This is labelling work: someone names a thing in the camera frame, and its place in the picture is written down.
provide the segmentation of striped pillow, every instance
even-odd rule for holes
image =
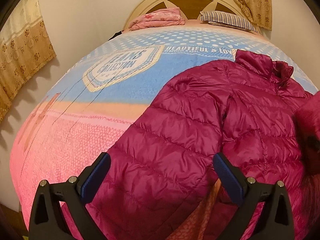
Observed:
[[[253,31],[257,32],[257,30],[253,27],[253,25],[241,16],[220,12],[220,11],[211,11],[211,12],[200,12],[201,20],[204,22],[208,22],[212,25],[220,25],[227,27],[235,27],[236,29],[241,29],[244,31]]]

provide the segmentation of bedspread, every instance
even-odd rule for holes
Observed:
[[[292,78],[316,87],[280,49],[228,28],[169,26],[128,32],[76,63],[27,118],[13,144],[12,180],[26,225],[39,181],[66,181],[107,151],[172,77],[237,49],[294,66]]]

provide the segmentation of headboard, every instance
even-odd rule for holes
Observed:
[[[199,19],[200,11],[214,10],[236,14],[247,19],[241,8],[233,0],[144,0],[133,10],[125,23],[124,29],[127,28],[129,22],[139,15],[172,7],[179,7],[182,16],[188,20]]]

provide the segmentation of wall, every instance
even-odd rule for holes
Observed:
[[[11,147],[20,126],[47,91],[79,59],[105,43],[124,26],[142,0],[39,0],[57,57],[20,90],[0,124],[0,202],[18,211],[19,200],[9,172]]]
[[[320,25],[303,0],[272,0],[271,42],[320,89]]]
[[[57,58],[18,93],[0,124],[0,202],[18,210],[9,156],[15,134],[47,91],[81,57],[121,30],[142,0],[39,0]],[[271,42],[281,48],[320,88],[320,26],[303,0],[273,0]]]

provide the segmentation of puffer jacket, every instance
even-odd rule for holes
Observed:
[[[87,205],[108,239],[166,239],[218,179],[212,157],[220,151],[247,177],[285,183],[296,240],[302,239],[309,220],[303,202],[312,189],[302,183],[292,116],[312,95],[292,73],[285,62],[238,50],[235,62],[212,61],[172,78],[108,150],[111,169]],[[216,239],[235,211],[220,191],[204,240]],[[261,205],[243,239],[260,211]],[[68,216],[67,222],[78,236]]]

